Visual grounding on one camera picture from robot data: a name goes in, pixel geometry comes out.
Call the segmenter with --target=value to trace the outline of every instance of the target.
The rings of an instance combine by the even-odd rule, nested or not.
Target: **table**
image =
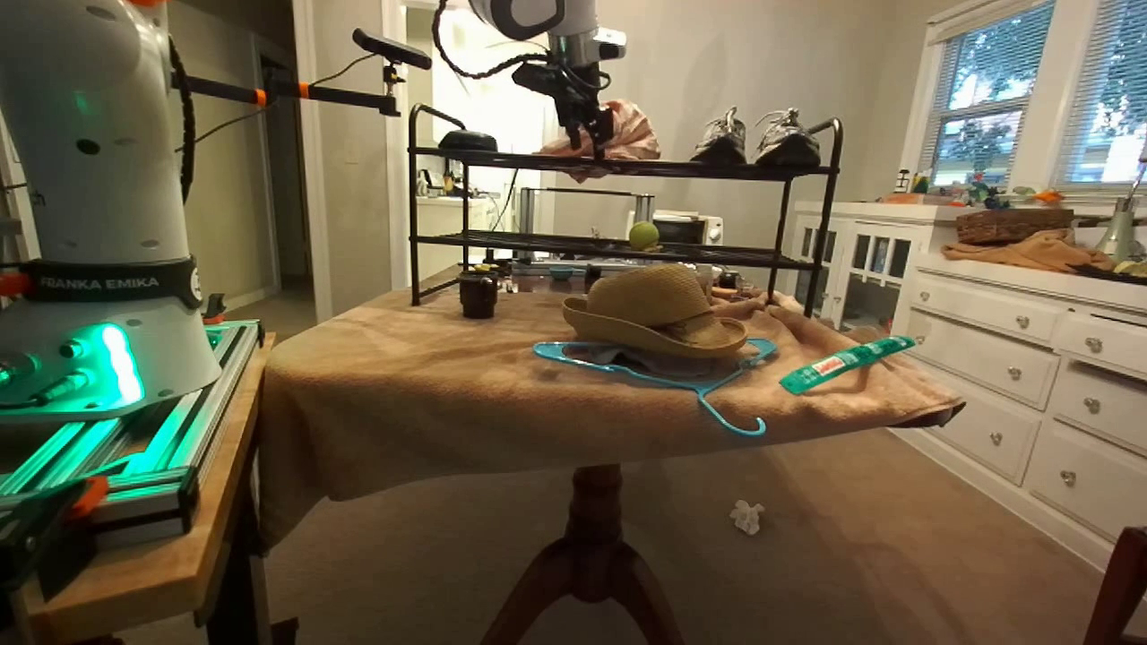
[[[183,539],[105,549],[53,597],[16,590],[29,641],[97,641],[105,634],[195,613],[210,641],[269,641],[251,498],[255,406],[265,348],[251,356],[202,469],[202,506]]]
[[[386,294],[282,340],[265,367],[257,400],[265,539],[287,539],[320,498],[357,498],[451,472],[575,466],[571,531],[553,549],[571,542],[578,542],[575,551],[604,549],[605,557],[587,564],[598,567],[626,551],[618,531],[618,461],[761,445],[709,425],[691,391],[635,386],[539,363],[529,356],[539,340],[575,338],[558,315],[562,296],[512,294],[497,302],[495,318],[463,318],[455,289],[440,289],[421,308],[409,306],[409,294]],[[709,400],[740,425],[762,414],[767,442],[930,425],[962,408],[907,358],[792,399],[777,376],[850,340],[786,306],[758,312],[747,330],[771,338],[777,358],[721,386]],[[545,597],[571,590],[578,573],[545,559],[512,590],[488,641],[516,641]],[[626,610],[637,623],[649,613],[644,634],[673,641],[670,626],[660,631],[666,607],[656,597],[656,585],[642,579],[644,567],[630,559],[619,571],[635,576],[619,573],[618,585],[595,586],[587,597],[618,595],[637,579]]]

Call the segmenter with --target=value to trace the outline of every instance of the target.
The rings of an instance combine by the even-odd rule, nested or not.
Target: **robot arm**
[[[545,60],[525,60],[512,79],[557,99],[557,115],[575,148],[582,142],[582,131],[587,131],[604,149],[614,135],[614,118],[598,109],[605,74],[598,72],[604,43],[595,0],[468,0],[468,9],[479,21],[492,21],[506,38],[549,32]]]

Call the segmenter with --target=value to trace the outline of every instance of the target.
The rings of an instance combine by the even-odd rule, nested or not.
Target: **window frame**
[[[1129,190],[1129,183],[1072,183],[1072,162],[1086,138],[1090,99],[1105,79],[1122,0],[973,0],[930,17],[900,170],[930,170],[936,158],[955,38],[1038,5],[1053,5],[1053,13],[1047,24],[1038,74],[1025,97],[1009,186],[1056,186],[1077,196],[1111,196]]]

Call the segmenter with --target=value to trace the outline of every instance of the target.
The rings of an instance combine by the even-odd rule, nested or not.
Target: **cabinet drawer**
[[[997,294],[981,288],[962,288],[944,278],[923,278],[913,308],[967,326],[997,330],[1029,343],[1050,343],[1062,308],[1050,302]]]
[[[1109,542],[1147,524],[1147,461],[1062,424],[1035,438],[1029,490]]]
[[[1053,343],[1084,363],[1098,363],[1117,371],[1147,380],[1147,326],[1102,318],[1102,315],[1066,315]]]
[[[948,318],[930,318],[919,358],[1032,408],[1047,406],[1047,391],[1056,368],[1056,358],[1050,351]]]
[[[1068,363],[1053,383],[1050,413],[1147,454],[1147,383]]]
[[[936,431],[936,438],[1001,472],[1005,480],[1023,482],[1038,414],[967,383],[949,386],[957,386],[967,406],[957,419]]]

